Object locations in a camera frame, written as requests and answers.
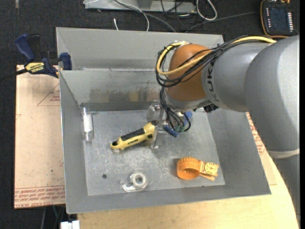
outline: black cable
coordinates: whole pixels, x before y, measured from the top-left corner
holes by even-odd
[[[5,80],[5,79],[8,79],[8,78],[11,78],[11,77],[14,77],[14,76],[17,76],[17,75],[26,73],[26,72],[28,72],[26,69],[22,69],[22,70],[19,70],[19,71],[14,72],[14,73],[7,74],[7,75],[5,75],[5,76],[1,76],[1,77],[0,77],[0,81],[3,81],[3,80]]]
[[[181,76],[176,77],[174,79],[164,79],[156,71],[156,78],[157,78],[158,84],[160,84],[162,87],[172,87],[172,86],[177,85],[178,83],[186,82],[186,81],[190,80],[192,77],[194,77],[196,74],[198,74],[207,64],[214,61],[217,57],[219,57],[226,50],[228,50],[232,47],[235,47],[237,45],[243,44],[243,43],[259,42],[258,40],[246,40],[246,41],[233,43],[234,41],[244,38],[244,37],[248,37],[248,35],[241,36],[241,37],[238,37],[233,40],[229,40],[229,41],[223,43],[222,45],[219,45],[216,49],[213,49],[210,53],[208,53],[205,57],[203,57],[199,62],[197,62],[195,65],[193,65],[188,70],[186,70]],[[185,79],[186,76],[189,76],[191,73],[193,73],[194,71],[196,71],[199,68],[200,68],[199,71],[197,71],[195,74],[193,74],[189,78]]]
[[[189,126],[184,130],[184,132],[187,132],[190,128],[191,128],[191,121],[190,119],[187,117],[186,113],[184,113],[184,117],[186,118]]]
[[[167,11],[165,11],[165,9],[164,9],[163,0],[160,0],[160,2],[161,2],[161,6],[162,6],[163,13],[166,15],[167,13],[173,11],[174,9],[176,9],[176,8],[178,8],[180,5],[182,5],[182,4],[185,2],[185,0],[181,1],[180,3],[178,3],[177,5],[175,5],[174,7],[172,7],[171,9],[169,9],[169,10],[167,10]]]
[[[178,23],[179,23],[180,25],[182,25],[182,27],[184,27],[185,29],[188,29],[188,27],[186,27],[185,25],[183,25],[183,24],[181,23],[180,19],[179,19],[179,16],[178,16],[178,14],[177,14],[177,6],[176,6],[176,4],[177,4],[177,0],[175,0],[175,15],[176,15],[176,19],[177,19]]]
[[[240,14],[236,14],[236,15],[231,15],[231,16],[219,18],[219,19],[216,19],[216,20],[213,20],[213,21],[204,21],[204,22],[201,22],[201,23],[198,23],[198,24],[196,24],[196,25],[191,26],[191,27],[190,27],[188,30],[186,30],[184,33],[188,33],[188,32],[191,31],[192,29],[194,29],[194,28],[196,28],[196,27],[198,27],[198,26],[204,25],[204,24],[206,24],[206,23],[211,23],[211,22],[216,22],[216,21],[222,21],[222,20],[226,20],[226,19],[230,19],[230,18],[235,18],[235,17],[244,16],[244,15],[248,15],[248,14],[255,14],[255,13],[258,13],[258,12],[240,13]]]
[[[121,2],[118,1],[118,0],[113,0],[113,1],[115,1],[116,3],[120,4],[121,6],[127,8],[127,9],[129,9],[129,10],[136,11],[137,13],[145,14],[146,16],[150,16],[150,17],[152,17],[152,18],[154,18],[154,19],[156,19],[156,20],[159,20],[159,21],[162,22],[163,24],[167,25],[173,32],[176,32],[176,30],[175,30],[169,23],[167,23],[166,21],[164,21],[164,20],[162,20],[162,19],[160,19],[160,18],[158,18],[158,17],[156,17],[156,16],[154,16],[154,15],[152,15],[152,14],[150,14],[150,13],[145,13],[145,12],[140,11],[140,10],[137,10],[137,9],[135,9],[135,8],[133,8],[133,7],[129,7],[128,5],[125,5],[125,4],[121,3]]]

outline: gray robot arm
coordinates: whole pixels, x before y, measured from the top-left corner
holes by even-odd
[[[238,45],[203,71],[202,85],[216,106],[250,112],[300,221],[299,47],[299,36]]]

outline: gray metal tray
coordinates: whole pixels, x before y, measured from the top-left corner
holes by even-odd
[[[59,48],[65,48],[72,55],[78,52],[78,56],[74,57],[73,67],[80,69],[83,60],[79,54],[82,52],[75,42],[88,44],[90,40],[111,37],[117,31],[57,29],[57,33],[60,38]],[[136,38],[137,41],[146,40],[153,48],[166,45],[165,42],[174,41],[175,38],[181,40],[184,36],[178,33],[134,31],[120,31],[120,35],[119,38],[113,37],[112,43]],[[206,35],[187,35],[185,38],[186,41],[192,39],[198,42],[202,40],[201,44],[210,46],[219,41],[217,36],[209,38]],[[136,43],[133,46],[134,50],[141,48]],[[96,45],[91,47],[91,53],[95,52]],[[141,59],[137,59],[138,54],[134,53],[129,55],[130,59],[127,61],[127,64],[133,65],[137,62],[139,67],[133,70],[119,66],[121,60],[118,57],[113,59],[116,69],[112,68],[109,56],[103,54],[93,55],[94,60],[87,62],[86,70],[61,71],[67,212],[148,207],[269,194],[269,185],[245,113],[222,109],[209,114],[195,112],[190,131],[178,138],[167,136],[164,145],[159,149],[135,146],[119,154],[112,153],[110,142],[120,135],[141,128],[146,123],[149,103],[157,100],[159,86],[153,70],[154,51],[156,50],[153,49],[142,61],[142,65],[152,65],[146,69],[140,68]],[[137,93],[137,101],[130,101],[130,93]],[[93,111],[95,138],[91,143],[84,142],[82,137],[80,106],[88,106]],[[194,156],[220,164],[219,176],[214,182],[202,177],[192,181],[180,180],[175,173],[175,164],[184,156]],[[125,193],[122,183],[136,169],[146,173],[149,186],[143,192]]]

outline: robotic arm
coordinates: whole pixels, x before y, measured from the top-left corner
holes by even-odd
[[[299,36],[278,42],[244,36],[214,49],[177,42],[159,53],[156,75],[165,109],[186,111],[214,104],[250,112],[300,221],[299,44]],[[175,52],[165,72],[170,50]]]

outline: blue clamp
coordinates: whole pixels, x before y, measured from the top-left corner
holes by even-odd
[[[30,62],[35,59],[35,55],[32,52],[32,50],[28,44],[27,38],[28,38],[27,33],[21,35],[20,37],[18,37],[15,40],[15,45],[16,45],[18,51],[20,53],[22,53],[27,58],[27,60]]]
[[[28,61],[24,64],[24,67],[27,72],[31,74],[47,74],[58,77],[58,70],[53,67],[53,64],[58,63],[59,61],[63,62],[65,70],[72,70],[71,57],[66,52],[62,53],[58,59],[51,61],[47,58],[41,58],[39,35],[28,36],[25,33],[15,40],[15,45],[18,51],[27,58]]]
[[[72,62],[71,62],[71,57],[67,52],[63,52],[60,55],[60,59],[63,63],[63,69],[64,70],[72,70]]]

